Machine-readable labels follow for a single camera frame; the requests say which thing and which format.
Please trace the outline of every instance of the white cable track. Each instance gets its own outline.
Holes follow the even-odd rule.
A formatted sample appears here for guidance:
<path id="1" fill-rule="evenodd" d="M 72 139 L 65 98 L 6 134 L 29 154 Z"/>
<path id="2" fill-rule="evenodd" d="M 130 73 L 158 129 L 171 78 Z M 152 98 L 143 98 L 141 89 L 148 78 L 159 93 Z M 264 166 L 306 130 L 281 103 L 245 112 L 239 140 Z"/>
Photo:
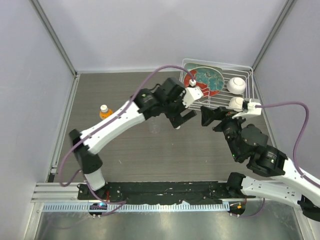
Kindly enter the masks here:
<path id="1" fill-rule="evenodd" d="M 94 202 L 46 202 L 42 212 L 87 212 Z M 90 212 L 109 212 L 119 205 L 108 205 L 108 209 L 90 210 Z M 119 213 L 141 213 L 141 212 L 213 212 L 213 211 L 229 211 L 229 202 L 222 204 L 199 204 L 190 205 L 183 201 L 181 204 L 173 205 L 132 205 L 125 204 L 117 212 Z"/>

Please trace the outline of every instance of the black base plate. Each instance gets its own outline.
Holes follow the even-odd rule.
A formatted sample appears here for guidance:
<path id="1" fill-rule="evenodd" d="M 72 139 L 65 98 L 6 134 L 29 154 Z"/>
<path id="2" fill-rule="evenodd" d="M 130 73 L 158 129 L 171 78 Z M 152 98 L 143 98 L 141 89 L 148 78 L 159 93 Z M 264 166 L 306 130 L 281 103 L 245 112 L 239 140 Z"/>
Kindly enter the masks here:
<path id="1" fill-rule="evenodd" d="M 95 200 L 86 184 L 78 185 L 78 200 Z M 126 200 L 132 205 L 173 205 L 185 201 L 191 205 L 221 204 L 231 196 L 225 182 L 218 181 L 174 181 L 174 182 L 108 182 L 95 192 L 110 202 Z"/>

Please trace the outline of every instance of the bottle cap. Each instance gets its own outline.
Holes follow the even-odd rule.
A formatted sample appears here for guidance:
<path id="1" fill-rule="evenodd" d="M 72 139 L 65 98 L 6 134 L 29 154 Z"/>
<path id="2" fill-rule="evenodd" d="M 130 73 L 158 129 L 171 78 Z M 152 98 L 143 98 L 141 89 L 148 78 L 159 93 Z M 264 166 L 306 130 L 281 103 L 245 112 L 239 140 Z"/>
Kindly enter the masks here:
<path id="1" fill-rule="evenodd" d="M 101 110 L 101 112 L 106 113 L 106 112 L 108 112 L 109 109 L 108 109 L 107 105 L 101 105 L 100 110 Z"/>

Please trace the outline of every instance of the white wall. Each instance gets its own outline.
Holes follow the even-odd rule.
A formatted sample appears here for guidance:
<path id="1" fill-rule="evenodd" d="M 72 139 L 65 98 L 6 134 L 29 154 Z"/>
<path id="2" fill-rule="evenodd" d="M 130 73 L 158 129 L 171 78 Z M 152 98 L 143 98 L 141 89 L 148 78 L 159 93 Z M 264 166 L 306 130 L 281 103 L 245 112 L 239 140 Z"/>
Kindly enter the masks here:
<path id="1" fill-rule="evenodd" d="M 310 120 L 297 149 L 302 168 L 320 178 L 320 1 L 297 1 L 257 68 L 265 104 L 297 100 L 310 108 Z M 292 157 L 304 121 L 302 107 L 267 109 L 275 140 Z"/>
<path id="2" fill-rule="evenodd" d="M 286 0 L 40 0 L 78 71 L 252 66 Z"/>
<path id="3" fill-rule="evenodd" d="M 72 75 L 27 0 L 0 8 L 0 239 L 21 240 L 46 180 Z"/>

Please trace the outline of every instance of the black motor joint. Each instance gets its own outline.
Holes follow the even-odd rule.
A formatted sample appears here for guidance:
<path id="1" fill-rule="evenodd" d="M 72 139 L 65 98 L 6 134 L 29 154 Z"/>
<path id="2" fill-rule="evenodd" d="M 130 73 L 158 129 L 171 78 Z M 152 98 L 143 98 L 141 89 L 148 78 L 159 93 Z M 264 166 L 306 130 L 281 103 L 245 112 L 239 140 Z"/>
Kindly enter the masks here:
<path id="1" fill-rule="evenodd" d="M 269 137 L 259 128 L 253 124 L 242 128 L 246 120 L 241 117 L 232 118 L 236 112 L 225 107 L 212 110 L 202 106 L 200 109 L 202 126 L 208 126 L 215 120 L 220 121 L 213 127 L 213 131 L 224 134 L 235 162 L 243 163 L 249 159 L 247 168 L 263 177 L 285 174 L 283 167 L 287 156 L 275 147 L 267 145 Z"/>
<path id="2" fill-rule="evenodd" d="M 301 200 L 297 203 L 300 205 L 303 215 L 320 222 L 320 208 L 314 205 L 307 197 L 302 195 Z"/>
<path id="3" fill-rule="evenodd" d="M 147 88 L 141 89 L 134 103 L 139 107 L 139 113 L 144 115 L 145 120 L 165 114 L 172 126 L 178 128 L 197 115 L 194 110 L 184 116 L 181 115 L 186 110 L 183 104 L 185 94 L 184 84 L 170 77 L 163 84 L 159 84 L 154 91 Z"/>

